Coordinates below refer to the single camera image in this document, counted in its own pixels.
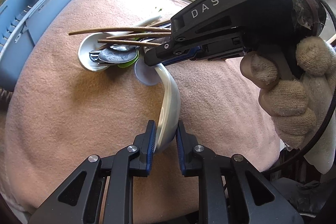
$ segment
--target gloved hand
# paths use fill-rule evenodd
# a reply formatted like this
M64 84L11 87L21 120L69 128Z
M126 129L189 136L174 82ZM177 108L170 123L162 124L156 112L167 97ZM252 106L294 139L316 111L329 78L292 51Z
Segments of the gloved hand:
M303 148L315 135L329 108L336 83L336 53L319 37L303 39L296 49L298 65L305 71L300 80L279 80L276 65L248 53L240 63L241 73L260 90L259 104L272 117L279 137L293 148ZM336 148L336 120L305 155L325 174L332 167Z

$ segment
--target pink towel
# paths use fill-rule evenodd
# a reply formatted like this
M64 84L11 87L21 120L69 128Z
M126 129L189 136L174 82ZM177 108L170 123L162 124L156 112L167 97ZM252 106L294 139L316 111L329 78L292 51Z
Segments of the pink towel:
M7 196L35 208L89 155L115 154L159 118L164 89L144 86L133 67L101 73L78 60L86 35L69 31L127 26L155 7L169 18L181 0L72 0L34 48L8 110L5 127ZM258 104L259 89L239 70L240 59L185 61L167 67L180 90L187 132L217 154L243 154L259 170L278 158L280 140ZM168 220L198 209L197 178L179 170L176 143L155 155L148 178L134 180L134 223Z

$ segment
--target silver screw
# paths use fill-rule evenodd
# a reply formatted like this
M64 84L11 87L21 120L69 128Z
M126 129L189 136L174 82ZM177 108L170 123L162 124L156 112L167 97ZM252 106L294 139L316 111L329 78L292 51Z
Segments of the silver screw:
M235 161L239 161L239 162L241 162L241 161L244 160L244 157L243 157L241 154L235 154L235 155L233 155L233 159L234 159Z
M195 149L196 152L202 152L202 151L204 151L204 146L203 145L196 145L194 147L194 149Z
M128 152L135 152L138 148L135 145L130 145L127 147Z
M89 162L96 162L98 160L98 156L97 155L91 155L88 158Z

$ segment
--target white lettering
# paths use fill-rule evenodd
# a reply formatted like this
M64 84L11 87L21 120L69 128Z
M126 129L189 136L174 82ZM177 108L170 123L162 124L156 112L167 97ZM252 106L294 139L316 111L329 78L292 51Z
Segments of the white lettering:
M204 13L204 10L209 10L209 8L203 3L203 6L202 6L202 13Z
M197 12L197 10L192 10L192 11L191 11L191 14L193 15L193 18L195 18L195 17L198 16L198 12Z
M212 6L216 6L219 3L219 0L211 0L211 2L216 2L216 4L212 5Z

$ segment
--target dish rack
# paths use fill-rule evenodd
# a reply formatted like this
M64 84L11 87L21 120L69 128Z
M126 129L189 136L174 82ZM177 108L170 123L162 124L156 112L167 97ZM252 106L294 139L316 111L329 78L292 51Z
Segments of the dish rack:
M0 87L14 91L22 68L70 0L6 0L0 6Z

